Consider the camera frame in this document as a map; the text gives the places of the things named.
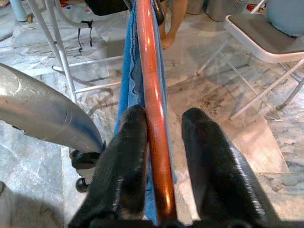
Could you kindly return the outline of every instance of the tile floor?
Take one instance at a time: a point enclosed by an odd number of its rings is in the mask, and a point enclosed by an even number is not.
[[[30,12],[27,3],[24,1],[23,4]],[[96,19],[84,13],[81,5],[66,10],[66,14],[75,21]],[[43,17],[50,27],[46,12],[43,12]],[[1,21],[11,21],[11,18],[9,9],[5,12],[0,9]],[[88,29],[81,31],[82,53],[78,51],[77,29],[58,19],[69,63],[122,53],[128,14],[97,18],[104,23],[93,30],[92,47],[89,46]],[[14,26],[6,28],[8,38],[0,42],[0,62],[68,96],[64,75],[51,69],[56,60],[37,21],[34,19],[32,24],[15,22]],[[176,129],[181,129],[183,112],[199,107],[219,123],[244,153],[280,217],[304,219],[304,90],[289,106],[276,111],[275,105],[282,103],[296,86],[296,82],[288,78],[263,100],[230,121],[228,117],[253,98],[252,92],[220,57],[203,74],[196,75],[198,68],[227,37],[222,23],[213,22],[205,14],[186,15],[175,43],[164,51],[168,119],[178,176],[179,218],[189,224],[198,216],[181,132]],[[248,51],[237,41],[223,52],[235,66],[243,66],[247,62]],[[121,61],[114,61],[73,67],[71,70],[76,88],[83,88],[120,80],[121,66]],[[258,59],[254,59],[251,66],[242,68],[244,77],[257,91],[267,87],[282,71],[280,66],[262,63]],[[304,76],[304,69],[300,69],[298,74]],[[93,119],[107,142],[113,136],[119,89],[111,87],[77,97],[79,105]],[[68,148],[24,136],[21,131],[0,121],[0,156],[3,168],[0,179],[7,185],[0,195],[4,217],[0,219],[0,227],[27,224],[26,227],[57,228],[67,224],[85,196],[75,190],[78,175],[71,167]]]

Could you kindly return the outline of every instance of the black wheel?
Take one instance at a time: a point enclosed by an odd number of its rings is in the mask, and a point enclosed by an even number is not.
[[[76,181],[76,190],[79,192],[86,192],[89,189],[89,186],[86,184],[85,179],[83,177],[79,178]]]

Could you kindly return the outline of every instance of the orange metal bar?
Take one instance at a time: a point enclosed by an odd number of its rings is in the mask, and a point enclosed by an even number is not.
[[[176,220],[166,122],[158,80],[156,37],[150,0],[137,1],[137,32],[142,63],[144,96],[148,119],[148,136],[153,183],[159,222]]]

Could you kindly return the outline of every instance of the gray bin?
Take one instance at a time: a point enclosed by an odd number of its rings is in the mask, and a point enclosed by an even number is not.
[[[227,15],[241,13],[246,5],[255,2],[255,0],[209,0],[206,14],[215,21],[224,21]]]
[[[203,4],[205,0],[188,0],[186,13],[198,15],[203,9]]]

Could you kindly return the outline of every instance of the folding chair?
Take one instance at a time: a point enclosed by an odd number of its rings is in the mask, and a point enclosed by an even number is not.
[[[268,22],[267,18],[264,15],[256,13],[266,1],[267,0],[260,1],[250,14],[236,14],[227,16],[225,19],[224,27],[231,33],[234,38],[236,38],[240,43],[247,47],[247,49],[252,53],[249,57],[248,62],[250,62],[252,55],[255,55],[258,59],[267,63],[278,63],[281,65],[282,63],[292,61],[297,61],[297,63],[290,69],[282,65],[287,71],[282,74],[274,83],[272,83],[266,90],[258,94],[250,85],[250,83],[242,76],[240,71],[235,66],[233,66],[233,64],[223,55],[223,48],[227,46],[232,40],[232,37],[228,38],[208,59],[208,61],[197,71],[197,73],[200,74],[206,68],[206,66],[218,54],[220,54],[221,57],[229,64],[229,66],[237,73],[238,76],[240,76],[244,83],[256,95],[256,97],[252,99],[247,105],[230,116],[230,120],[235,119],[245,110],[247,110],[254,102],[261,99],[289,75],[291,75],[299,84],[290,94],[287,100],[282,105],[276,107],[277,110],[280,110],[289,104],[289,102],[304,85],[304,79],[301,79],[297,74],[294,74],[294,71],[304,63],[304,41],[302,41],[302,38],[293,38],[277,30],[273,25],[271,25],[270,22]]]

